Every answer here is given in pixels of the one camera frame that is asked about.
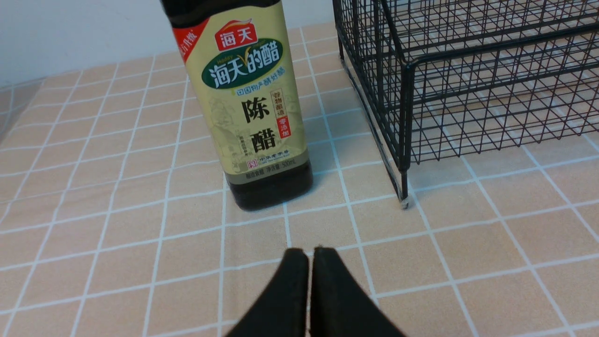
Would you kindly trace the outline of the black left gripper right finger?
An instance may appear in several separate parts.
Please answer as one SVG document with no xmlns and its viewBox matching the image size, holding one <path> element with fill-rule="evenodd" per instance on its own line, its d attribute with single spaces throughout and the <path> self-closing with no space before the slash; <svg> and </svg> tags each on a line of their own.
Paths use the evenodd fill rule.
<svg viewBox="0 0 599 337">
<path fill-rule="evenodd" d="M 310 334 L 313 337 L 403 337 L 362 290 L 334 248 L 313 256 Z"/>
</svg>

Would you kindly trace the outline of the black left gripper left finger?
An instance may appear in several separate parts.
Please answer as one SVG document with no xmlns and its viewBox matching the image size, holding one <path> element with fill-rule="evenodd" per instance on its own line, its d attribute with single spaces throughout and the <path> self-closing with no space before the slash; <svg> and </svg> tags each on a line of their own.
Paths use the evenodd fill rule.
<svg viewBox="0 0 599 337">
<path fill-rule="evenodd" d="M 308 275 L 304 251 L 288 248 L 267 286 L 227 336 L 305 336 Z"/>
</svg>

